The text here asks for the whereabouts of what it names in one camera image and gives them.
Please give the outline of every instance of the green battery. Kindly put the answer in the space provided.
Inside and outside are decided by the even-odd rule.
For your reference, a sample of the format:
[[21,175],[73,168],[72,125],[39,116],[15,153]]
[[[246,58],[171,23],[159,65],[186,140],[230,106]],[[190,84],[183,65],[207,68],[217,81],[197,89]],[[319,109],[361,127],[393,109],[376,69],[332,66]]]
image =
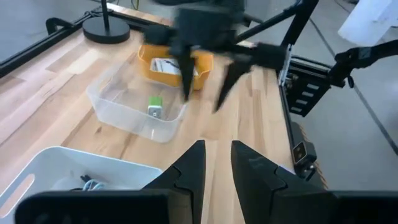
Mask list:
[[155,118],[162,118],[163,98],[160,96],[150,96],[148,102],[148,115]]

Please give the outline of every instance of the white object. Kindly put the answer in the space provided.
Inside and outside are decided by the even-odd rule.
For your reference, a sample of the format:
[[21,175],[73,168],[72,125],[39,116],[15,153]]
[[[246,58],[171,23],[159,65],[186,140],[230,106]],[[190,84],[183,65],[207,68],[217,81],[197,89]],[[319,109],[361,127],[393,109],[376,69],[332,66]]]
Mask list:
[[370,47],[397,20],[398,0],[360,0],[338,33],[354,44]]
[[[150,69],[155,72],[181,75],[178,62],[173,58],[153,58],[150,61]],[[193,75],[198,75],[196,68],[193,68]]]
[[[71,190],[83,187],[81,175],[89,175],[105,184],[105,190],[139,190],[158,177],[158,168],[99,156],[61,146],[38,153],[0,195],[0,208],[20,184],[33,174],[34,180],[17,203],[33,194],[49,190]],[[13,223],[16,204],[1,224]]]
[[[87,87],[87,95],[100,121],[157,142],[167,142],[176,133],[187,107],[180,89],[134,75],[136,70],[126,64],[110,68]],[[163,110],[162,119],[148,114],[151,96],[162,97],[163,107],[168,108]]]

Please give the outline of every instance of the black bracket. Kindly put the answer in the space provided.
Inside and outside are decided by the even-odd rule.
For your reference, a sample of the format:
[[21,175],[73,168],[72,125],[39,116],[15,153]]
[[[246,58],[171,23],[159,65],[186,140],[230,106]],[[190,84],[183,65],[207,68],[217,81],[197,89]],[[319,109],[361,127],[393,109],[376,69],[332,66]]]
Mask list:
[[71,22],[65,21],[63,19],[55,18],[55,17],[47,19],[45,21],[45,27],[47,28],[47,32],[49,33],[49,35],[58,31],[58,26],[72,28],[74,25]]

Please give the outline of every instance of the butcher block tabletop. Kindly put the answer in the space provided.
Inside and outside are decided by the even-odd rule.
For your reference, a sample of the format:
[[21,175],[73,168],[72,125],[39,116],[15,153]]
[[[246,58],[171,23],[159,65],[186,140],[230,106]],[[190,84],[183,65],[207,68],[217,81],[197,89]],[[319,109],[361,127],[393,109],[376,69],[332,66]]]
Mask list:
[[[108,7],[170,25],[150,14]],[[213,113],[230,63],[215,55],[214,69],[204,88],[193,92],[174,138],[158,143],[98,121],[85,91],[115,63],[134,64],[141,41],[142,34],[131,30],[124,43],[97,44],[79,30],[0,79],[0,192],[46,147],[65,146],[166,170],[196,140],[204,139],[202,223],[244,223],[233,183],[231,141],[240,140],[293,170],[275,71],[254,67]]]

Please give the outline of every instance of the clear plastic container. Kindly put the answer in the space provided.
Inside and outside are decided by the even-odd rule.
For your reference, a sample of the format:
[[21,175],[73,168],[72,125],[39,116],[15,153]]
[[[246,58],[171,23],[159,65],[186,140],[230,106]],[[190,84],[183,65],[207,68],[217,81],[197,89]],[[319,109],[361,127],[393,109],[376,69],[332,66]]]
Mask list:
[[[157,142],[173,138],[186,108],[180,88],[145,78],[128,63],[111,67],[86,92],[100,121]],[[148,115],[153,97],[162,99],[159,118]]]

